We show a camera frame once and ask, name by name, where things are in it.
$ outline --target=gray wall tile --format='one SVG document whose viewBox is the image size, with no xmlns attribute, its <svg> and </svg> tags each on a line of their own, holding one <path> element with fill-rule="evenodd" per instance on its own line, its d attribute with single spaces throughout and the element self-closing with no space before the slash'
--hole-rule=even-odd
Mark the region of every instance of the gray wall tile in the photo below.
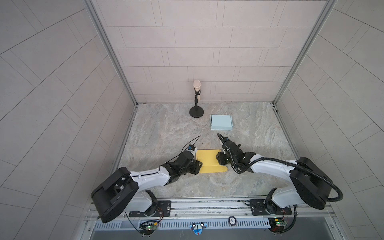
<svg viewBox="0 0 384 240">
<path fill-rule="evenodd" d="M 156 26 L 150 1 L 97 0 L 106 26 Z"/>
<path fill-rule="evenodd" d="M 384 151 L 383 142 L 384 132 L 380 131 L 355 146 L 355 149 L 382 184 L 384 183 L 384 172 L 382 171 L 384 163 L 381 161 Z"/>
<path fill-rule="evenodd" d="M 55 75 L 75 93 L 102 60 L 95 43 L 90 41 L 56 69 Z"/>
<path fill-rule="evenodd" d="M 35 87 L 0 58 L 0 119 L 10 112 Z"/>
<path fill-rule="evenodd" d="M 381 238 L 384 237 L 384 230 L 382 223 L 375 221 L 377 214 L 384 213 L 384 208 L 382 205 L 375 204 L 376 199 L 383 199 L 384 197 L 384 187 L 378 186 L 371 189 L 367 189 L 361 192 L 355 193 L 355 196 L 359 200 L 364 211 L 367 213 L 368 217 L 371 219 L 373 225 L 378 231 Z"/>
<path fill-rule="evenodd" d="M 0 186 L 3 185 L 15 167 L 15 165 L 0 160 Z"/>
<path fill-rule="evenodd" d="M 217 1 L 164 0 L 159 4 L 163 26 L 216 25 Z"/>
<path fill-rule="evenodd" d="M 45 79 L 80 49 L 65 21 L 61 21 L 12 48 L 40 79 Z"/>
<path fill-rule="evenodd" d="M 305 146 L 305 143 L 297 130 L 291 134 L 291 138 L 300 157 L 312 158 L 311 154 L 308 152 L 307 146 Z"/>
<path fill-rule="evenodd" d="M 83 9 L 80 12 L 73 14 L 71 19 L 86 43 L 97 35 L 97 31 L 93 26 L 87 10 Z"/>
<path fill-rule="evenodd" d="M 327 163 L 331 159 L 332 159 L 331 155 L 329 153 L 326 153 L 323 156 L 319 157 L 317 160 L 315 160 L 315 163 L 317 166 L 321 166 L 321 165 Z"/>
<path fill-rule="evenodd" d="M 349 228 L 354 237 L 378 237 L 375 227 L 373 225 L 356 226 Z"/>
<path fill-rule="evenodd" d="M 178 48 L 228 48 L 230 46 L 231 36 L 232 28 L 175 28 L 176 46 Z"/>
<path fill-rule="evenodd" d="M 339 11 L 333 10 L 320 31 L 320 35 L 338 49 L 343 50 L 362 22 Z"/>
<path fill-rule="evenodd" d="M 277 108 L 279 109 L 280 116 L 284 121 L 289 135 L 291 135 L 296 130 L 296 126 L 293 123 L 291 116 L 289 116 L 288 111 L 285 109 L 285 106 L 282 101 L 279 101 L 277 103 Z"/>
<path fill-rule="evenodd" d="M 0 187 L 0 203 L 32 209 L 39 197 Z"/>
<path fill-rule="evenodd" d="M 68 149 L 68 157 L 84 166 L 106 121 L 101 111 L 94 107 Z"/>
<path fill-rule="evenodd" d="M 349 188 L 348 184 L 344 180 L 343 176 L 341 175 L 338 167 L 336 167 L 333 160 L 328 161 L 327 163 L 320 166 L 320 169 L 327 174 L 328 177 L 330 177 L 333 181 L 333 183 L 340 188 L 340 190 L 344 194 L 344 201 L 336 202 L 338 208 L 341 211 L 341 214 L 343 215 L 345 221 L 347 222 L 348 226 L 360 226 L 360 225 L 366 225 L 370 224 L 369 218 L 365 214 L 364 210 L 360 206 L 358 200 L 356 199 L 355 195 L 352 193 L 351 189 Z M 336 197 L 337 193 L 332 190 L 331 191 L 332 197 Z"/>
<path fill-rule="evenodd" d="M 317 85 L 325 72 L 308 56 L 305 56 L 297 74 L 305 82 L 310 90 Z"/>
<path fill-rule="evenodd" d="M 285 31 L 286 28 L 277 27 L 233 28 L 231 47 L 278 48 L 283 39 Z"/>
<path fill-rule="evenodd" d="M 290 116 L 292 116 L 299 108 L 299 104 L 297 104 L 295 98 L 288 89 L 284 91 L 283 95 L 281 96 L 281 100 L 283 101 L 284 106 Z"/>
<path fill-rule="evenodd" d="M 120 107 L 116 104 L 112 109 L 112 112 L 101 131 L 100 138 L 104 140 L 108 145 L 111 145 L 113 136 L 115 135 L 116 129 L 123 116 L 123 112 Z"/>
<path fill-rule="evenodd" d="M 24 0 L 12 0 L 12 2 L 16 5 L 16 7 L 22 12 L 28 22 L 33 26 L 33 28 L 40 32 L 44 30 L 44 27 L 41 25 L 37 17 L 33 14 L 28 5 L 24 2 Z"/>
<path fill-rule="evenodd" d="M 120 27 L 126 48 L 174 48 L 172 27 Z"/>
<path fill-rule="evenodd" d="M 316 129 L 316 133 L 347 183 L 373 175 L 367 164 L 331 118 L 328 118 Z"/>
<path fill-rule="evenodd" d="M 372 123 L 367 114 L 332 79 L 326 81 L 316 97 L 347 138 Z"/>
<path fill-rule="evenodd" d="M 381 17 L 380 11 L 378 11 L 378 9 L 382 9 L 383 7 L 384 3 L 380 0 L 356 0 L 350 5 L 346 14 L 381 31 L 384 31 L 384 21 Z"/>
<path fill-rule="evenodd" d="M 2 239 L 14 239 L 30 209 L 0 204 L 0 233 Z"/>
<path fill-rule="evenodd" d="M 49 239 L 70 240 L 78 220 L 78 217 L 60 215 Z"/>
<path fill-rule="evenodd" d="M 108 39 L 111 42 L 112 47 L 114 47 L 114 48 L 125 48 L 126 47 L 119 27 L 117 27 L 117 26 L 105 27 L 104 29 L 105 29 L 105 32 L 107 32 Z"/>
<path fill-rule="evenodd" d="M 270 48 L 263 66 L 291 66 L 300 48 Z"/>
<path fill-rule="evenodd" d="M 54 74 L 36 87 L 0 121 L 0 159 L 18 164 L 71 95 Z"/>
<path fill-rule="evenodd" d="M 380 63 L 384 61 L 384 50 L 382 49 L 383 41 L 383 32 L 374 28 L 369 28 L 348 54 L 361 66 L 365 67 L 382 81 L 384 80 L 384 70 Z"/>
<path fill-rule="evenodd" d="M 381 183 L 379 182 L 379 180 L 373 175 L 353 182 L 349 184 L 349 187 L 351 188 L 352 192 L 360 192 L 380 185 Z"/>
<path fill-rule="evenodd" d="M 65 104 L 61 111 L 79 127 L 84 124 L 84 121 L 70 107 L 68 107 L 68 105 Z"/>
<path fill-rule="evenodd" d="M 277 4 L 277 1 L 226 2 L 223 26 L 271 26 Z"/>
<path fill-rule="evenodd" d="M 235 67 L 193 67 L 193 76 L 200 81 L 232 81 Z"/>
<path fill-rule="evenodd" d="M 48 239 L 78 177 L 77 172 L 59 165 L 15 239 Z"/>
<path fill-rule="evenodd" d="M 36 30 L 11 0 L 0 5 L 0 53 L 8 50 L 36 33 Z"/>
<path fill-rule="evenodd" d="M 106 57 L 100 64 L 99 67 L 104 73 L 104 76 L 107 78 L 107 81 L 110 83 L 116 75 L 116 70 L 112 65 L 111 59 Z"/>
<path fill-rule="evenodd" d="M 305 146 L 307 146 L 313 161 L 327 153 L 327 150 L 304 115 L 304 112 L 301 112 L 293 122 Z"/>
<path fill-rule="evenodd" d="M 134 109 L 134 104 L 133 104 L 133 102 L 131 100 L 129 100 L 129 102 L 127 104 L 127 107 L 125 108 L 124 114 L 123 114 L 123 116 L 122 116 L 122 118 L 120 120 L 119 126 L 118 126 L 118 128 L 116 130 L 115 136 L 113 137 L 113 139 L 118 144 L 121 144 L 122 141 L 123 141 L 123 137 L 124 137 L 124 135 L 126 133 L 126 129 L 127 129 L 128 124 L 129 124 L 129 120 L 131 119 L 131 115 L 132 115 L 133 109 Z"/>
<path fill-rule="evenodd" d="M 280 48 L 301 48 L 305 40 L 311 31 L 311 27 L 289 27 L 285 31 L 283 40 L 281 41 L 279 47 Z"/>
<path fill-rule="evenodd" d="M 167 52 L 170 66 L 213 65 L 213 48 L 168 48 Z"/>
<path fill-rule="evenodd" d="M 187 67 L 149 67 L 149 72 L 153 82 L 188 81 Z"/>
<path fill-rule="evenodd" d="M 80 163 L 76 162 L 75 160 L 73 160 L 68 156 L 64 156 L 60 163 L 78 173 L 81 173 L 84 168 L 83 165 L 81 165 Z"/>
<path fill-rule="evenodd" d="M 277 74 L 279 67 L 244 67 L 240 69 L 237 81 L 260 81 L 272 82 Z"/>
<path fill-rule="evenodd" d="M 287 1 L 278 26 L 312 27 L 326 1 Z"/>
<path fill-rule="evenodd" d="M 262 48 L 221 48 L 219 66 L 257 66 Z"/>
<path fill-rule="evenodd" d="M 9 65 L 11 65 L 20 75 L 22 75 L 34 87 L 41 83 L 41 79 L 36 76 L 11 50 L 0 55 Z"/>
<path fill-rule="evenodd" d="M 353 67 L 355 61 L 341 50 L 317 36 L 308 56 L 325 71 L 336 83 Z"/>
<path fill-rule="evenodd" d="M 339 86 L 381 128 L 384 128 L 384 83 L 359 64 L 339 82 Z"/>
<path fill-rule="evenodd" d="M 39 196 L 79 130 L 65 114 L 57 114 L 3 186 Z"/>
<path fill-rule="evenodd" d="M 84 9 L 84 5 L 76 0 L 53 0 L 48 3 L 44 0 L 25 0 L 25 3 L 45 28 Z"/>
<path fill-rule="evenodd" d="M 164 66 L 160 48 L 118 48 L 118 51 L 125 67 Z"/>
<path fill-rule="evenodd" d="M 323 106 L 303 81 L 297 87 L 293 97 L 296 99 L 311 124 L 314 124 L 314 122 L 325 113 Z"/>
<path fill-rule="evenodd" d="M 100 75 L 93 71 L 69 99 L 67 105 L 85 121 L 105 88 Z"/>
<path fill-rule="evenodd" d="M 115 75 L 99 99 L 100 103 L 104 106 L 108 113 L 111 113 L 113 106 L 115 106 L 123 90 L 124 86 L 119 76 Z"/>
<path fill-rule="evenodd" d="M 80 208 L 85 206 L 106 154 L 107 151 L 96 143 L 67 204 Z"/>
<path fill-rule="evenodd" d="M 371 137 L 372 135 L 380 131 L 381 129 L 375 123 L 372 123 L 368 127 L 364 128 L 360 132 L 350 137 L 348 140 L 351 142 L 353 146 L 356 146 L 357 144 L 361 143 L 365 139 Z"/>
<path fill-rule="evenodd" d="M 65 204 L 65 207 L 61 214 L 66 216 L 72 216 L 72 217 L 80 217 L 82 212 L 83 212 L 83 208 L 81 207 Z"/>
</svg>

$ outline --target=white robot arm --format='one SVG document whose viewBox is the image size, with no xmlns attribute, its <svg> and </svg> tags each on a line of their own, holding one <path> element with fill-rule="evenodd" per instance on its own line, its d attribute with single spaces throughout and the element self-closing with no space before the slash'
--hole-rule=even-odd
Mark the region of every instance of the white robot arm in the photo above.
<svg viewBox="0 0 384 240">
<path fill-rule="evenodd" d="M 324 209 L 327 201 L 336 202 L 343 198 L 340 189 L 308 158 L 283 161 L 254 152 L 244 153 L 240 149 L 241 144 L 236 145 L 228 137 L 217 135 L 223 143 L 223 152 L 216 155 L 219 164 L 231 164 L 238 174 L 245 171 L 262 172 L 283 178 L 289 183 L 288 187 L 271 189 L 267 195 L 264 207 L 270 214 L 276 214 L 277 207 L 285 208 L 304 203 L 316 209 Z M 339 194 L 338 197 L 328 198 L 332 188 Z"/>
<path fill-rule="evenodd" d="M 166 162 L 158 169 L 130 172 L 121 167 L 116 170 L 91 193 L 101 221 L 109 222 L 128 211 L 154 213 L 157 200 L 147 189 L 171 184 L 187 173 L 198 174 L 202 163 L 194 159 L 196 151 L 194 145 L 189 145 L 175 161 Z"/>
</svg>

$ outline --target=marble floor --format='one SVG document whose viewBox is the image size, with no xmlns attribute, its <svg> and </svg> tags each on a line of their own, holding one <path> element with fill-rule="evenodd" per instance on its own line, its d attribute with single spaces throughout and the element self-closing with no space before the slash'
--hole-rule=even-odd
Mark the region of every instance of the marble floor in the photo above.
<svg viewBox="0 0 384 240">
<path fill-rule="evenodd" d="M 220 149 L 217 133 L 241 144 L 244 152 L 283 160 L 295 157 L 270 103 L 201 103 L 204 115 L 189 116 L 190 103 L 141 104 L 138 107 L 120 167 L 141 171 L 157 168 L 201 135 L 198 149 Z M 210 129 L 210 115 L 232 115 L 233 129 Z M 223 173 L 186 174 L 178 181 L 151 190 L 156 197 L 209 197 L 266 195 L 286 182 L 267 174 L 236 174 L 228 165 Z"/>
</svg>

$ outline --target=metal frame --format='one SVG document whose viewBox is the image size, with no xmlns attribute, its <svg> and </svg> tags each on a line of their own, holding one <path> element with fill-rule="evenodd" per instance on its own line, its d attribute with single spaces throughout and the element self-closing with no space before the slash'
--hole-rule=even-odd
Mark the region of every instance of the metal frame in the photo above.
<svg viewBox="0 0 384 240">
<path fill-rule="evenodd" d="M 125 74 L 124 74 L 124 72 L 120 66 L 118 58 L 116 57 L 116 54 L 113 50 L 113 47 L 109 41 L 108 36 L 104 30 L 104 27 L 101 24 L 99 16 L 96 13 L 96 10 L 94 8 L 92 0 L 83 0 L 83 2 L 84 2 L 84 6 L 85 6 L 86 10 L 88 11 L 89 16 L 91 17 L 91 20 L 92 20 L 92 22 L 96 28 L 96 31 L 98 32 L 100 39 L 101 39 L 103 45 L 105 46 L 108 55 L 111 58 L 113 66 L 115 67 L 120 79 L 123 81 L 123 84 L 128 91 L 129 97 L 132 99 L 132 102 L 135 104 L 135 106 L 137 106 L 137 100 L 136 100 L 136 98 L 132 92 L 132 89 L 130 88 L 130 86 L 128 84 L 127 78 L 125 77 Z"/>
<path fill-rule="evenodd" d="M 282 217 L 282 215 L 261 215 L 252 216 L 251 209 L 244 204 L 249 199 L 265 199 L 266 196 L 243 196 L 243 197 L 190 197 L 190 198 L 164 198 L 159 200 L 170 200 L 171 210 L 170 217 L 164 217 L 163 221 L 166 224 L 178 224 L 182 222 L 220 222 L 223 219 L 227 220 L 229 216 L 234 216 L 238 222 L 253 222 L 263 221 L 270 217 Z M 337 219 L 335 219 L 335 213 L 332 207 L 328 204 L 325 209 L 314 209 L 306 204 L 302 204 L 297 207 L 297 217 L 324 217 L 328 224 L 330 231 L 332 232 L 335 240 L 342 240 L 343 234 L 337 227 Z M 120 216 L 115 218 L 110 223 L 102 224 L 97 220 L 98 212 L 93 204 L 91 204 L 87 215 L 84 220 L 84 232 L 78 240 L 90 239 L 95 227 L 98 230 L 135 230 L 128 225 L 127 228 L 121 229 L 119 224 L 127 220 L 126 214 L 123 212 Z M 133 224 L 138 224 L 143 220 L 155 220 L 158 218 L 135 218 L 131 217 L 130 220 Z M 180 229 L 174 225 L 165 225 L 164 229 Z M 227 228 L 227 226 L 217 226 L 216 228 Z M 268 228 L 268 226 L 246 226 L 240 225 L 238 228 Z"/>
<path fill-rule="evenodd" d="M 327 20 L 328 16 L 330 15 L 330 13 L 333 9 L 333 6 L 335 5 L 336 2 L 337 2 L 337 0 L 328 0 L 327 3 L 325 4 L 325 6 L 323 7 L 323 10 L 321 11 L 319 17 L 317 18 L 316 23 L 314 24 L 307 40 L 304 43 L 304 46 L 301 48 L 299 54 L 296 57 L 294 64 L 292 65 L 289 73 L 287 74 L 287 77 L 285 78 L 285 81 L 281 85 L 279 92 L 277 93 L 275 99 L 272 101 L 274 105 L 276 105 L 279 102 L 279 100 L 281 99 L 281 96 L 283 95 L 284 91 L 288 87 L 288 84 L 292 80 L 297 69 L 299 69 L 300 64 L 302 63 L 305 55 L 307 54 L 307 52 L 311 48 L 314 40 L 316 39 L 316 37 L 319 34 L 321 28 L 323 27 L 325 21 Z"/>
</svg>

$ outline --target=tiled wall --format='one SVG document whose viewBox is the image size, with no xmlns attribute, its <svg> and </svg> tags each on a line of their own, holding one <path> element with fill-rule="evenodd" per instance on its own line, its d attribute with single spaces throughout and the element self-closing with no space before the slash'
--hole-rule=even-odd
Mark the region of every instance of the tiled wall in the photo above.
<svg viewBox="0 0 384 240">
<path fill-rule="evenodd" d="M 339 0 L 277 108 L 301 156 L 343 191 L 349 240 L 384 239 L 384 1 Z"/>
<path fill-rule="evenodd" d="M 81 0 L 2 0 L 0 22 L 0 239 L 68 240 L 134 105 Z"/>
<path fill-rule="evenodd" d="M 272 101 L 325 1 L 93 3 L 142 103 Z"/>
</svg>

